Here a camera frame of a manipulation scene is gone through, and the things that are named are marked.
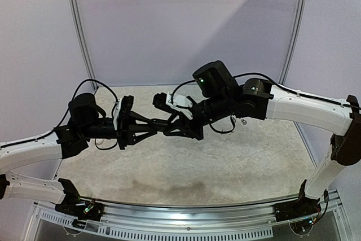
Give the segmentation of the black earbud charging case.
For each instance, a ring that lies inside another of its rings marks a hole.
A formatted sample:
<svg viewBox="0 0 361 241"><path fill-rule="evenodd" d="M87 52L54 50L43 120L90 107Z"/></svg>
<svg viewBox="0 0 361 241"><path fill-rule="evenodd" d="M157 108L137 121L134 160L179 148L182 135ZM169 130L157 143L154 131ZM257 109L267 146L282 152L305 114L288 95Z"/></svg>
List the black earbud charging case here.
<svg viewBox="0 0 361 241"><path fill-rule="evenodd" d="M168 128L168 121L162 119L151 119L149 126L158 132L164 132Z"/></svg>

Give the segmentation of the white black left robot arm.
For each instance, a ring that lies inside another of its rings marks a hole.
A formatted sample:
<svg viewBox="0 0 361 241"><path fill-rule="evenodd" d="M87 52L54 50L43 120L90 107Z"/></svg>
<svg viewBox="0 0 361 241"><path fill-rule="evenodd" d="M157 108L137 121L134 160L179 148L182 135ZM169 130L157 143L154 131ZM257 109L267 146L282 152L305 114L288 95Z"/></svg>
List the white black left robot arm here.
<svg viewBox="0 0 361 241"><path fill-rule="evenodd" d="M133 102L133 96L123 97L116 103L113 117L108 117L97 105L94 94L83 93L69 102L67 124L33 138L2 144L1 199L47 201L55 205L56 211L79 221L100 221L104 205L95 199L83 200L71 180L27 176L17 170L76 157L92 139L114 139L123 150L157 134L157 121L133 112Z"/></svg>

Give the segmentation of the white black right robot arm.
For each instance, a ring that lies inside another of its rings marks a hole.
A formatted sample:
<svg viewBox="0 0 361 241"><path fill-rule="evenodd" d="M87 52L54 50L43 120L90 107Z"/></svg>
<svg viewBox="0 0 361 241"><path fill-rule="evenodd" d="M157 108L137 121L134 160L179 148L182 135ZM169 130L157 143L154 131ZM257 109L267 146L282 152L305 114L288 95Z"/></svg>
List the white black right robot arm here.
<svg viewBox="0 0 361 241"><path fill-rule="evenodd" d="M193 75L203 100L196 102L175 91L165 103L179 115L170 134L201 140L204 126L225 117L251 117L287 120L311 125L332 133L329 151L310 178L303 181L298 198L274 205L277 221L309 217L322 218L320 199L328 197L327 188L347 167L360 161L360 106L355 96L326 98L278 84L261 73L247 73L244 84L237 83L222 61L210 62Z"/></svg>

